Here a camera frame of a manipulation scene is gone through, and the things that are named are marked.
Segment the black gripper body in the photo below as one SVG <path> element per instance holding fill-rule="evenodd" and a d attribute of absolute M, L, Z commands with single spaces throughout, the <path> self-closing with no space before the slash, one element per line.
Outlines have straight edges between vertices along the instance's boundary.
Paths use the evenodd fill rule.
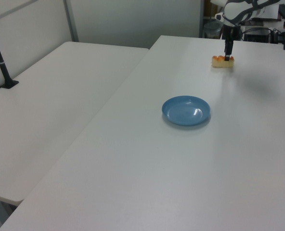
<path fill-rule="evenodd" d="M 221 30 L 221 38 L 224 40 L 240 40 L 240 26 L 227 26 L 223 25 Z"/>

